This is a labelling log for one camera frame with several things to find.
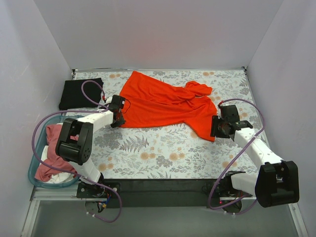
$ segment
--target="wrinkled fabric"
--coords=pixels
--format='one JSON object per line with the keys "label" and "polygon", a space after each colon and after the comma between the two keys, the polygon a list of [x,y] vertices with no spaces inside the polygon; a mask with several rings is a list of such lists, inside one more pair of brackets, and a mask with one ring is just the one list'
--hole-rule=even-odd
{"label": "wrinkled fabric", "polygon": [[[41,154],[41,160],[46,162],[47,160],[47,149],[48,146],[44,147],[44,150]],[[48,180],[47,182],[45,182],[46,184],[60,184],[60,183],[65,183],[65,182],[69,182],[73,179],[73,175],[70,173],[66,173],[66,172],[61,172],[59,174],[53,174],[51,175],[50,180]]]}
{"label": "wrinkled fabric", "polygon": [[195,81],[185,87],[171,86],[163,81],[134,71],[120,96],[126,98],[122,127],[142,128],[186,123],[208,141],[211,137],[212,116],[217,114],[210,95],[212,88]]}
{"label": "wrinkled fabric", "polygon": [[[68,162],[64,161],[60,156],[56,155],[56,152],[55,152],[61,128],[62,128],[62,125],[60,124],[52,124],[46,127],[48,149],[47,149],[47,159],[45,160],[45,163],[52,165],[53,167],[56,167],[56,168],[75,172],[75,169]],[[78,140],[77,137],[71,137],[71,138],[74,140]],[[50,180],[53,174],[59,174],[59,173],[61,172],[58,170],[51,169],[43,164],[40,164],[36,171],[35,178],[40,181],[47,182]]]}

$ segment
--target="teal plastic basket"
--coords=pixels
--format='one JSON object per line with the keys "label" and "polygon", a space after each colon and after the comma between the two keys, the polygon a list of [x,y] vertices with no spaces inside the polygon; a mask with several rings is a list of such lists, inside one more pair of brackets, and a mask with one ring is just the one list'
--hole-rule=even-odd
{"label": "teal plastic basket", "polygon": [[[73,119],[78,119],[81,118],[82,116],[55,116],[50,118],[43,126],[40,135],[39,135],[39,139],[38,142],[36,144],[36,152],[39,156],[41,156],[44,147],[47,146],[47,134],[46,134],[46,126],[50,125],[50,124],[57,124],[57,123],[61,123],[64,122],[64,120],[66,118],[73,118]],[[35,158],[35,156],[33,155],[32,157],[32,161],[29,167],[29,172],[28,172],[28,177],[30,182],[36,186],[36,187],[41,187],[41,188],[45,188],[45,189],[60,189],[60,188],[65,188],[65,187],[69,187],[70,185],[74,184],[75,182],[78,181],[79,177],[75,177],[73,180],[66,182],[66,183],[60,183],[60,184],[46,184],[44,182],[41,182],[40,180],[37,180],[35,178],[35,174],[36,171],[38,169],[40,165],[40,162]]]}

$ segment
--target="white cloth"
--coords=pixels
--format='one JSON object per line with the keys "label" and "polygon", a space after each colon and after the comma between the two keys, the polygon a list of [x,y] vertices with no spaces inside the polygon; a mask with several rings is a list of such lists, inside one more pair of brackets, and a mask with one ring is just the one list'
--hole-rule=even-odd
{"label": "white cloth", "polygon": [[[41,154],[41,160],[45,161],[47,159],[47,149],[48,146],[44,147],[44,150]],[[65,172],[61,172],[59,174],[53,174],[50,178],[50,180],[48,180],[47,182],[44,182],[46,184],[60,184],[60,183],[66,183],[69,182],[73,179],[72,174],[70,173],[65,173]]]}

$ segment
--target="pink cloth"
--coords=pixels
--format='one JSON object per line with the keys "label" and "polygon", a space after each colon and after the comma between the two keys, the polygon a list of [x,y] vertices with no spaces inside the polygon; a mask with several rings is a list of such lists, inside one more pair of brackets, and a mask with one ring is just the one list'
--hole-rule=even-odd
{"label": "pink cloth", "polygon": [[[67,171],[75,172],[75,169],[66,161],[64,161],[61,157],[56,155],[55,149],[58,141],[58,137],[61,131],[62,125],[60,124],[52,124],[48,125],[46,127],[46,133],[47,133],[47,143],[48,143],[48,149],[47,149],[47,159],[45,160],[45,163],[52,165],[56,168],[64,169]],[[47,182],[50,180],[51,176],[53,174],[61,173],[58,170],[48,168],[47,166],[40,164],[36,174],[35,178]]]}

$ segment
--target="white wall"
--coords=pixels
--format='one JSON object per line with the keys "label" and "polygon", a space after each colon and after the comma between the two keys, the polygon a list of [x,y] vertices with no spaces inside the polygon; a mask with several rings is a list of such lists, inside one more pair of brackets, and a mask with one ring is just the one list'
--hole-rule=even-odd
{"label": "white wall", "polygon": [[271,147],[299,167],[299,206],[316,235],[316,1],[284,0],[249,69]]}
{"label": "white wall", "polygon": [[31,135],[71,70],[33,0],[0,0],[0,22],[0,236],[17,237],[33,188]]}
{"label": "white wall", "polygon": [[247,66],[282,0],[35,0],[71,68]]}

